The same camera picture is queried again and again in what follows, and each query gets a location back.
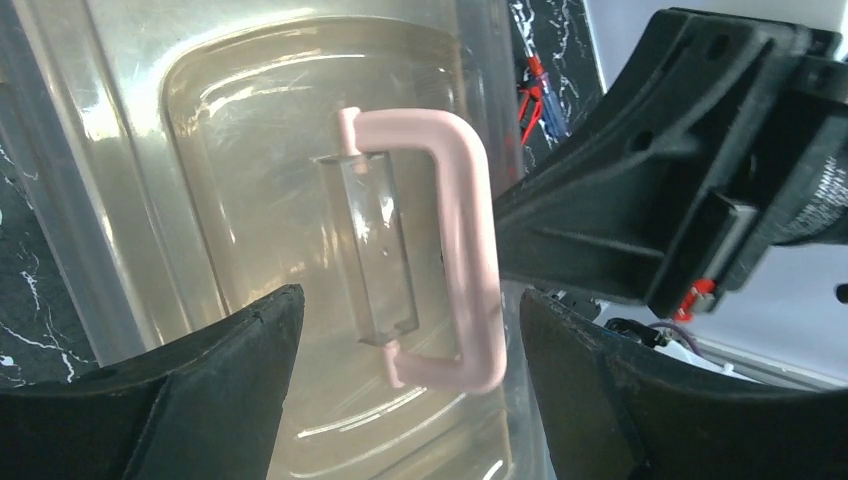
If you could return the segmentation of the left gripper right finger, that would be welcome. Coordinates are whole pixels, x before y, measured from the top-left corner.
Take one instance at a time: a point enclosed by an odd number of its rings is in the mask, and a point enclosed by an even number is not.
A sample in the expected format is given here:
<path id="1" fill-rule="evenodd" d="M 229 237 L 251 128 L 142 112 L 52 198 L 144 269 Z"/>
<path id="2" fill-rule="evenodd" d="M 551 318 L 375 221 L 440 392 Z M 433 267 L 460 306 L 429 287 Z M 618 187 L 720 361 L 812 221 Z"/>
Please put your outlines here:
<path id="1" fill-rule="evenodd" d="M 847 394 L 698 368 L 537 290 L 521 336 L 560 479 L 843 479 Z"/>

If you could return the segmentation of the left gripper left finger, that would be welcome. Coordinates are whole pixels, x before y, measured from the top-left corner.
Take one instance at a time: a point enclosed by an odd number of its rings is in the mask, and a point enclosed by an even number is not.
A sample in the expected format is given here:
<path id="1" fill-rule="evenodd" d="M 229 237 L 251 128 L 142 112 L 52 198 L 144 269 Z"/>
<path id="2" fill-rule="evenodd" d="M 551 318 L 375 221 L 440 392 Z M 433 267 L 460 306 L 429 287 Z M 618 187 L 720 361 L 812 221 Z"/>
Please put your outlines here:
<path id="1" fill-rule="evenodd" d="M 69 383 L 1 393 L 5 479 L 263 479 L 304 320 L 286 285 Z"/>

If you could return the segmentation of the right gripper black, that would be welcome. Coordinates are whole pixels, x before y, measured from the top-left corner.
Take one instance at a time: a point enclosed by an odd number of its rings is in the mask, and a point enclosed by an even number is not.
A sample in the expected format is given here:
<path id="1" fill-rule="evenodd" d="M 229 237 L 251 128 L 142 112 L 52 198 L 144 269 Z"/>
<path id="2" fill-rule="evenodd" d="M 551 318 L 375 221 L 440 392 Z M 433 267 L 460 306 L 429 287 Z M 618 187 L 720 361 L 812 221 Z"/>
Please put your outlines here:
<path id="1" fill-rule="evenodd" d="M 671 318 L 774 246 L 847 240 L 847 66 L 801 21 L 657 11 L 580 128 L 495 204 L 505 278 Z"/>

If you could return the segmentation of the beige plastic tool box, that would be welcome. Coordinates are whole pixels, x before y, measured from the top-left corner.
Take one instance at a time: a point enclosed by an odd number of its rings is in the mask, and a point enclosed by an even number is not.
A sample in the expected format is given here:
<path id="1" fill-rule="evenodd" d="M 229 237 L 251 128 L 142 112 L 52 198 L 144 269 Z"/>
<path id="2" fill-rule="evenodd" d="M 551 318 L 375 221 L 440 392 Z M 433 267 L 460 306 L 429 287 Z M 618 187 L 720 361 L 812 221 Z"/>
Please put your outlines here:
<path id="1" fill-rule="evenodd" d="M 5 1 L 1 139 L 92 350 L 305 296 L 273 479 L 544 479 L 501 1 Z"/>

